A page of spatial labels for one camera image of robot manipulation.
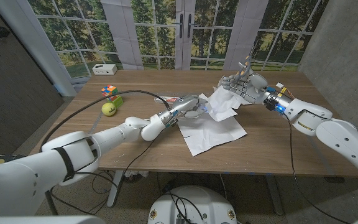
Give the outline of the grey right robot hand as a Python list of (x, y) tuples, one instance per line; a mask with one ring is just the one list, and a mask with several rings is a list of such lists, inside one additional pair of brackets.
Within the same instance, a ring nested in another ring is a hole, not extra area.
[(285, 94), (284, 88), (281, 91), (268, 85), (267, 80), (258, 73), (249, 70), (247, 73), (223, 76), (218, 86), (239, 95), (250, 104), (264, 105), (268, 110), (282, 110), (295, 99)]

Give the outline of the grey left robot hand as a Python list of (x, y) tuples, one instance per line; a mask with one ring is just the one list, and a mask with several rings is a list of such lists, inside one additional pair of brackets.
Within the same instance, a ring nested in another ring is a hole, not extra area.
[(207, 112), (207, 100), (196, 95), (179, 97), (167, 110), (160, 112), (158, 117), (166, 126), (173, 126), (179, 118), (198, 118)]

